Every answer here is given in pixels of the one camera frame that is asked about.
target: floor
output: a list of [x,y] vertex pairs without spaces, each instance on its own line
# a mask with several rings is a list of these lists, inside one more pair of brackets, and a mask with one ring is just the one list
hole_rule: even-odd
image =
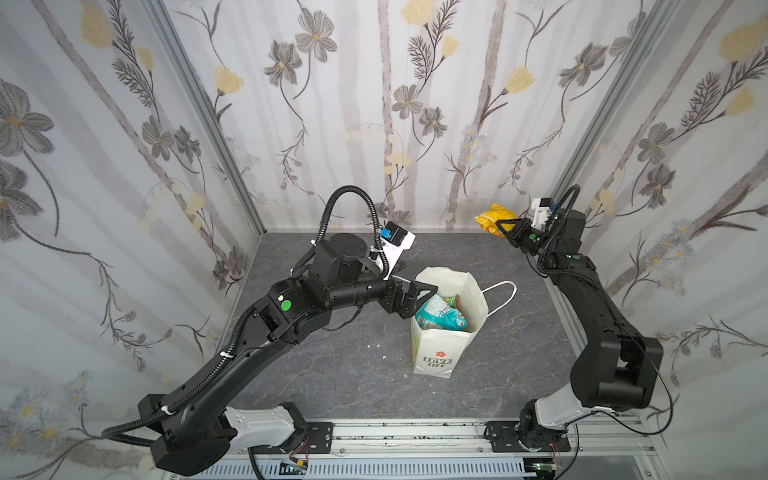
[[[370,243],[371,235],[360,236]],[[314,237],[268,233],[237,312],[286,278]],[[230,406],[265,409],[295,402],[307,419],[516,417],[529,399],[568,382],[575,356],[544,280],[506,240],[485,232],[422,233],[402,259],[407,267],[399,275],[405,278],[427,266],[447,266],[470,272],[481,288],[501,280],[518,285],[515,298],[488,319],[451,379],[412,373],[408,320],[374,303],[339,331],[313,333],[268,366]],[[508,296],[504,286],[489,291],[488,307]],[[354,310],[335,312],[330,326]]]

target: yellow package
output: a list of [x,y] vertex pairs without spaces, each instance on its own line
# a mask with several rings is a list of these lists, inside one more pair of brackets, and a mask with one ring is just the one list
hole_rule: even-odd
[[[477,217],[475,217],[475,220],[477,223],[480,223],[480,226],[486,232],[493,233],[497,237],[505,238],[504,234],[499,232],[498,228],[496,228],[496,220],[510,220],[515,218],[518,218],[518,216],[515,215],[515,212],[494,203],[491,205],[490,210],[479,214]],[[508,225],[504,228],[505,230],[511,230],[512,225]]]

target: white paper bag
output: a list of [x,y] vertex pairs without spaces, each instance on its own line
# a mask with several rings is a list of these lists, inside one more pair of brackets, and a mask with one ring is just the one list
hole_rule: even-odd
[[[429,266],[416,276],[416,280],[436,285],[437,294],[440,296],[459,295],[458,310],[467,320],[467,328],[463,332],[440,329],[422,330],[416,317],[411,317],[413,372],[449,379],[458,358],[485,324],[485,320],[509,303],[518,288],[513,282],[505,280],[480,290],[477,281],[470,273],[455,272],[444,266]],[[485,302],[483,292],[505,283],[514,287],[512,295],[500,307],[488,313],[488,304]]]

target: wall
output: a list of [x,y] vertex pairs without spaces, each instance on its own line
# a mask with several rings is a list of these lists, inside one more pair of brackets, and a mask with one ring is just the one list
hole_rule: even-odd
[[[406,227],[549,194],[652,2],[167,0],[268,228],[356,184]],[[364,227],[341,200],[332,227]]]
[[[584,250],[665,349],[676,480],[762,478],[768,426],[768,8],[683,2],[579,174]],[[657,386],[643,417],[658,429]]]
[[4,478],[148,478],[97,436],[210,358],[257,237],[139,2],[0,8]]

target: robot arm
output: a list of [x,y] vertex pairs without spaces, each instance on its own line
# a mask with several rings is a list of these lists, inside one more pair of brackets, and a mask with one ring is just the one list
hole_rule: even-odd
[[[326,206],[324,224],[344,191],[361,195],[371,207],[374,247],[350,233],[325,239],[321,223],[318,239],[291,277],[272,285],[243,312],[219,355],[173,392],[145,396],[138,404],[141,419],[104,430],[104,438],[149,446],[158,468],[185,476],[202,472],[231,449],[268,445],[292,452],[301,446],[307,424],[293,404],[253,411],[227,405],[269,364],[328,325],[333,310],[378,302],[387,313],[407,319],[437,293],[436,286],[416,281],[406,286],[389,276],[389,261],[377,258],[378,253],[388,245],[389,257],[396,258],[392,252],[410,247],[413,234],[389,222],[382,239],[376,211],[362,190],[338,189]],[[410,243],[396,240],[408,236]],[[306,266],[310,258],[314,260]],[[142,426],[161,436],[147,440],[125,435]]]
[[588,341],[571,369],[570,383],[549,397],[531,400],[521,412],[518,439],[526,448],[549,445],[569,423],[594,412],[648,406],[664,354],[658,340],[642,336],[621,315],[594,263],[579,253],[585,218],[571,210],[576,195],[578,185],[563,196],[543,230],[528,218],[496,222],[512,246],[539,256],[538,269],[571,302]]

